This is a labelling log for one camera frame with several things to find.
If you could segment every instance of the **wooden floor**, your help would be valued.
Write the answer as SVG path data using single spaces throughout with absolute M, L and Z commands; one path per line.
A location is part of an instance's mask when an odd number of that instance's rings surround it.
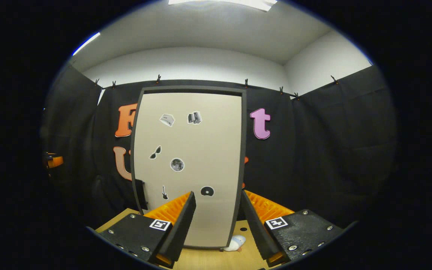
M 132 209 L 126 209 L 118 216 L 96 229 L 98 233 L 108 229 L 110 226 L 121 220 L 129 213 L 138 213 Z M 259 251 L 252 237 L 251 231 L 246 220 L 236 221 L 233 235 L 239 234 L 246 238 L 246 242 L 238 251 L 219 251 L 219 250 L 196 250 L 183 248 L 180 258 L 174 263 L 173 270 L 258 270 L 261 268 L 271 269 L 266 261 L 261 258 Z

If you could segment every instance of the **beige board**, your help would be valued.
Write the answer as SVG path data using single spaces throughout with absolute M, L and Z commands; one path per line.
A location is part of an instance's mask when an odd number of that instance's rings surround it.
M 240 188 L 241 96 L 154 93 L 144 94 L 138 106 L 132 155 L 135 178 L 144 181 L 145 212 L 193 191 L 196 210 L 184 244 L 227 246 Z M 188 123 L 196 111 L 202 121 Z M 164 114 L 173 116 L 172 126 L 160 121 Z M 159 146 L 161 153 L 150 159 Z M 174 158 L 184 162 L 182 171 L 171 169 Z M 212 196 L 201 195 L 205 186 Z

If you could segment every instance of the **white wall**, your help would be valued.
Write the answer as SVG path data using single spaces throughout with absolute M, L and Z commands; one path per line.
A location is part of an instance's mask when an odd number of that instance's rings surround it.
M 114 58 L 82 72 L 102 87 L 161 80 L 223 81 L 289 91 L 282 65 L 256 56 L 215 48 L 160 48 Z
M 298 95 L 371 66 L 366 56 L 336 31 L 320 37 L 285 65 L 290 88 Z

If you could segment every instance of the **clip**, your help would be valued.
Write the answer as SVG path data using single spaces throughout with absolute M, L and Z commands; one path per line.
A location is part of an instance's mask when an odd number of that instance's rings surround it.
M 333 80 L 336 84 L 339 84 L 338 81 L 332 75 L 330 75 L 330 76 L 331 76 L 331 78 L 333 78 Z

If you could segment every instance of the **black curtain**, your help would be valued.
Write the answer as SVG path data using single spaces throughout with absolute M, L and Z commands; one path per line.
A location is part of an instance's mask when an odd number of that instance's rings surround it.
M 96 224 L 98 211 L 89 185 L 96 175 L 92 133 L 100 93 L 99 85 L 71 66 L 62 68 L 46 98 L 40 130 L 42 150 L 61 155 L 64 161 L 50 169 L 56 195 L 87 224 Z
M 91 187 L 93 197 L 101 202 L 101 224 L 119 214 L 125 208 L 137 210 L 131 182 L 123 178 L 116 169 L 113 147 L 126 149 L 125 169 L 131 172 L 130 155 L 131 136 L 116 137 L 121 106 L 138 102 L 143 87 L 199 85 L 213 87 L 232 87 L 246 89 L 244 84 L 201 80 L 161 80 L 134 82 L 108 87 L 96 109 L 93 134 L 93 154 L 97 177 Z M 266 129 L 271 135 L 266 140 L 254 136 L 253 120 L 249 114 L 264 108 L 271 115 L 266 122 Z M 266 196 L 287 207 L 295 204 L 293 164 L 294 164 L 294 126 L 290 96 L 278 91 L 253 87 L 247 88 L 247 146 L 244 182 L 246 188 L 254 193 Z M 244 219 L 242 210 L 238 219 Z
M 64 158 L 53 184 L 73 213 L 97 228 L 125 208 L 137 210 L 131 181 L 116 169 L 114 147 L 126 149 L 131 172 L 131 136 L 116 137 L 121 106 L 135 104 L 143 87 L 203 85 L 246 89 L 243 84 L 161 80 L 101 87 L 63 69 L 46 105 L 41 135 L 48 152 Z M 391 171 L 397 146 L 396 115 L 384 79 L 372 66 L 290 100 L 286 93 L 247 90 L 246 189 L 292 210 L 310 209 L 346 227 L 362 217 Z M 266 140 L 256 138 L 253 111 L 271 120 Z M 241 210 L 238 219 L 244 219 Z
M 292 106 L 295 180 L 305 208 L 346 227 L 363 216 L 394 168 L 398 127 L 390 91 L 371 66 Z

